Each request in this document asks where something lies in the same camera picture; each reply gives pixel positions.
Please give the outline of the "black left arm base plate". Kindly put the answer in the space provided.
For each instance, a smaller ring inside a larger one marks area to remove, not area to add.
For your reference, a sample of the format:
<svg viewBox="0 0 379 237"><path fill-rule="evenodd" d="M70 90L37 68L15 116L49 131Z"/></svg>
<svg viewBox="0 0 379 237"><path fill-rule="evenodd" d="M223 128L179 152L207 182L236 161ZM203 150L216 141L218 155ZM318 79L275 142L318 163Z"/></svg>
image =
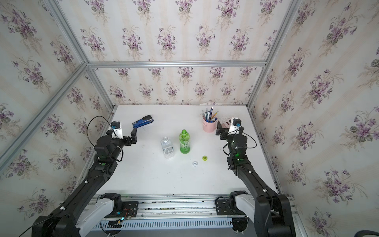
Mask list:
<svg viewBox="0 0 379 237"><path fill-rule="evenodd" d="M138 205L138 201L122 201L121 203L116 203L111 213L106 215L105 218L137 217Z"/></svg>

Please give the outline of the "green plastic bottle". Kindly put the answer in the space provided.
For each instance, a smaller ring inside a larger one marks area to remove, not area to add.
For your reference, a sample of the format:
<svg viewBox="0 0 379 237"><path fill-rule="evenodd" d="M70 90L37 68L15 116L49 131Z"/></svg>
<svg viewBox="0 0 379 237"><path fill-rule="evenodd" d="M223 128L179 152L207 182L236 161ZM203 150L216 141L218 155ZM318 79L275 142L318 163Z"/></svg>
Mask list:
<svg viewBox="0 0 379 237"><path fill-rule="evenodd" d="M182 154L190 152L190 134L187 130L183 129L179 135L180 151Z"/></svg>

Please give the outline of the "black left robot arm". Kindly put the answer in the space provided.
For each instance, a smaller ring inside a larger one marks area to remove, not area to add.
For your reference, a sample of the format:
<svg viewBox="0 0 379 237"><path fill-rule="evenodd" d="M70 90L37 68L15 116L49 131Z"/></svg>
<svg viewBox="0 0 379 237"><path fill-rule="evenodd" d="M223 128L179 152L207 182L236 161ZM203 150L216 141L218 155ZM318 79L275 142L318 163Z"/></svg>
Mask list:
<svg viewBox="0 0 379 237"><path fill-rule="evenodd" d="M123 147L137 142L137 129L130 136L114 138L109 132L95 145L95 160L85 179L48 216L40 216L32 225L33 237L85 237L109 214L121 214L121 195L105 193L94 207L85 210L97 191L110 180L122 161Z"/></svg>

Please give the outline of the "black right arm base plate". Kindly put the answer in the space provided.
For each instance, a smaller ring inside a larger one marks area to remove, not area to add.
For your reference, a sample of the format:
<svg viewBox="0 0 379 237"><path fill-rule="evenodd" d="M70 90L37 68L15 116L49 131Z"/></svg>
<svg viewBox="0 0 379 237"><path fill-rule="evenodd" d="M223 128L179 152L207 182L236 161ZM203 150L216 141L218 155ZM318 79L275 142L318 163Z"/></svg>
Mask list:
<svg viewBox="0 0 379 237"><path fill-rule="evenodd" d="M230 202L223 196L219 196L215 199L216 213L221 215L236 215L236 212L232 210Z"/></svg>

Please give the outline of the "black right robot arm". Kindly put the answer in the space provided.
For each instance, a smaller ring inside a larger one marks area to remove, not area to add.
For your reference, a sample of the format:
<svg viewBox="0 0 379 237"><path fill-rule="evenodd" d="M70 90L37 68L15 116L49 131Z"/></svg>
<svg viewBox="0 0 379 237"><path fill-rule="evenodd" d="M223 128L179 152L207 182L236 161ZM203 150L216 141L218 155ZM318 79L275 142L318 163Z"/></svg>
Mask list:
<svg viewBox="0 0 379 237"><path fill-rule="evenodd" d="M230 194L232 211L243 212L253 223L259 237L296 236L289 199L271 189L254 170L246 151L248 136L235 118L229 128L217 123L216 135L226 140L228 169L233 171L248 189Z"/></svg>

